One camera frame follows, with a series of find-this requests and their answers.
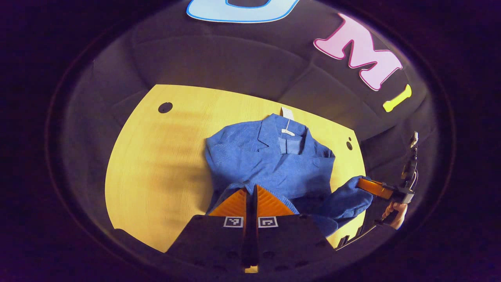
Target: blazer lapel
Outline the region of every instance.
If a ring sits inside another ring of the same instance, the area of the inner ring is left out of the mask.
[[[277,152],[280,150],[278,144],[279,135],[273,114],[263,119],[261,122],[258,140],[268,146],[267,148],[259,149],[258,152]]]

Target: blue jacket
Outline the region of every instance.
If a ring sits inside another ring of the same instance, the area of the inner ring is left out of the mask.
[[[295,136],[281,132],[288,122]],[[331,193],[332,151],[306,126],[276,114],[224,127],[207,139],[205,157],[214,188],[207,213],[239,188],[252,194],[258,184],[294,213],[315,215],[327,236],[372,201],[372,194],[355,187],[360,177]]]

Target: jacket sleeve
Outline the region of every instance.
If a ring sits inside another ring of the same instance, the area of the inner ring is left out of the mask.
[[[327,197],[318,214],[335,220],[338,227],[341,227],[366,210],[372,202],[373,195],[357,188],[360,178],[370,180],[365,176],[351,178]]]
[[[207,138],[206,139],[206,147],[209,148],[209,147],[212,147],[212,146],[215,146],[215,145],[219,144],[219,142],[221,142],[221,140],[222,140],[222,137],[223,137],[224,132],[226,131],[226,129],[227,129],[227,126],[225,126],[223,129],[221,129],[220,131],[218,131],[216,134],[214,134],[211,137]]]

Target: blue letter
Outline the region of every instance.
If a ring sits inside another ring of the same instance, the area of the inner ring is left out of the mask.
[[[268,0],[261,7],[240,7],[228,0],[192,0],[186,13],[209,22],[266,23],[285,18],[299,0]]]

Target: white label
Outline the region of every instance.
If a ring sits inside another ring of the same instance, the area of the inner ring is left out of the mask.
[[[296,136],[294,132],[290,132],[287,129],[282,129],[282,133],[289,134],[290,136]]]
[[[292,114],[292,111],[285,107],[282,107],[282,116],[290,120],[294,120],[294,115]]]

